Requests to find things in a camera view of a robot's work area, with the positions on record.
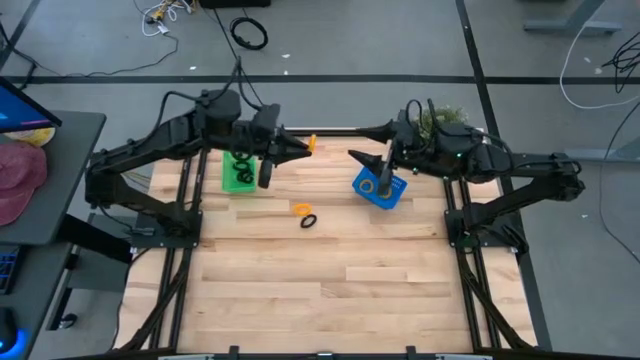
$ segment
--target potted plant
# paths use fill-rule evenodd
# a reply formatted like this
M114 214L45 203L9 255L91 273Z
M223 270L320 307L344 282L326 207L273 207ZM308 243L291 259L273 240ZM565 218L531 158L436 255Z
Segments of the potted plant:
M420 136L429 140L431 136L431 130L433 129L433 120L431 118L431 114L429 113L429 107L423 106L425 109L422 112L422 119L418 120L419 116L416 116L412 121L418 124L418 128L420 129ZM438 123L440 125L444 124L466 124L469 119L469 114L467 114L463 108L452 108L449 105L444 107L438 107L435 109L436 111L436 119L438 119Z

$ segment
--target floor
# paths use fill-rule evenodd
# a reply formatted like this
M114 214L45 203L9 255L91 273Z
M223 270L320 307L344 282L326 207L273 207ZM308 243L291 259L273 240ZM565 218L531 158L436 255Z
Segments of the floor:
M156 2L137 3L145 8ZM604 149L634 105L590 111L572 107L553 77L559 75L573 37L522 31L525 19L560 17L578 3L465 1L497 127L514 151ZM274 0L269 8L247 11L268 29L270 43L260 52L237 52L247 73L261 75L255 87L262 100L282 104L280 121L287 126L381 124L409 99L428 97L439 106L463 107L471 125L492 125L491 119L485 121L491 114L486 104L483 108L473 82L474 68L454 1ZM238 9L219 12L225 25L241 15ZM5 0L0 13L10 34L17 29L18 48L59 74L133 68L156 61L174 46L170 39L141 34L141 15L131 0ZM25 22L20 25L23 18L29 19L26 27ZM623 30L577 41L568 62L567 82L581 85L567 86L567 93L585 105L631 98L637 86L629 85L616 94L613 85L598 83L613 76L610 67L601 65L640 30L640 5L632 0L607 1L595 18L620 22ZM179 49L158 66L107 81L61 80L38 70L36 76L42 76L38 85L26 92L50 109L107 114L98 148L141 137L155 121L164 92L218 88L234 62L218 24L202 11L191 16L179 11L177 21L167 25L170 34L180 39ZM250 30L241 35L255 38ZM23 76L27 68L12 55L0 74ZM529 80L513 85L504 77ZM189 106L172 101L167 117ZM248 108L244 111L243 117L250 116ZM639 116L636 113L629 119L614 148L638 136ZM150 170L146 167L141 172L150 174ZM638 170L637 165L607 164L602 176L607 223L636 252L640 239L632 224L640 215L635 205L640 194L634 191L640 180ZM522 211L523 222L553 348L637 355L640 266L603 229L598 213L599 171L597 165L585 165L581 178L587 190L580 198L531 206ZM514 180L516 186L524 183ZM82 191L78 190L70 212L86 217L89 209ZM116 213L126 215L125 211ZM109 300L95 294L79 294L74 299L79 312L96 319L68 330L67 334L83 333L94 340L74 342L77 354L109 347L118 301L117 296ZM63 337L73 338L47 334L39 349L49 351ZM43 353L34 353L33 358Z

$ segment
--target black table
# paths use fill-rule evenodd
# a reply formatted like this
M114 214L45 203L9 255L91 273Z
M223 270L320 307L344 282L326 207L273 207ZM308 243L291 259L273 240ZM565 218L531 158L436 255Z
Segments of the black table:
M74 244L121 262L128 263L131 259L126 241L67 214L104 126L105 115L54 114L63 121L63 126L43 147L47 154L47 181L36 190L17 222L0 227L0 245L38 245L25 250L11 293L0 296L0 307L13 310L18 328L25 334L24 350L18 357L24 359L33 348L63 271L73 267L70 260L75 258L71 254ZM0 143L6 141L0 136Z

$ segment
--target black ring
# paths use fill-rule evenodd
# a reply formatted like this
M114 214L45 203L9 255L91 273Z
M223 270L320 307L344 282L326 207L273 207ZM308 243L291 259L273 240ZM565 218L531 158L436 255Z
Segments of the black ring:
M233 164L233 170L235 171L247 171L251 168L251 165L249 165L248 162L246 161L237 161Z
M246 23L246 22L248 22L251 25L255 26L262 33L262 36L264 37L264 40L262 40L262 43L260 45L251 45L250 42L244 40L241 36L236 35L236 27L238 25L240 25L242 23ZM265 29L264 26L262 26L262 24L260 24L259 22L257 22L256 20L254 20L252 18L239 17L239 18L234 19L231 22L231 29L229 29L229 32L231 33L231 37L233 37L233 40L236 42L236 44L242 46L245 49L260 50L263 47L267 46L267 44L269 43L269 36L267 35L267 29Z
M253 173L250 171L241 171L236 175L236 179L244 184L252 184L253 183Z
M307 224L306 223L307 219L311 219L311 223ZM313 214L309 214L302 218L302 221L300 221L300 227L303 229L308 229L313 225L315 225L316 221L318 221L318 217Z

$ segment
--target orange ring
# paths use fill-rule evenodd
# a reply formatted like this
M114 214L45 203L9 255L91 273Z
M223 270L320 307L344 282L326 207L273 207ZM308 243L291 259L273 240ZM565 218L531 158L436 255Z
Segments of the orange ring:
M310 204L297 204L293 206L293 212L298 216L307 216L311 214Z
M311 135L309 139L309 151L313 152L316 149L316 134Z
M393 191L391 190L391 188L389 188L389 191L387 191L386 194L384 195L379 195L381 199L387 200L391 197L391 194L393 193Z
M369 184L369 190L363 189L365 184ZM360 187L360 190L362 192L364 192L365 194L370 194L370 193L373 192L373 187L374 187L373 186L373 181L371 181L369 179L364 179L364 180L360 181L359 187Z

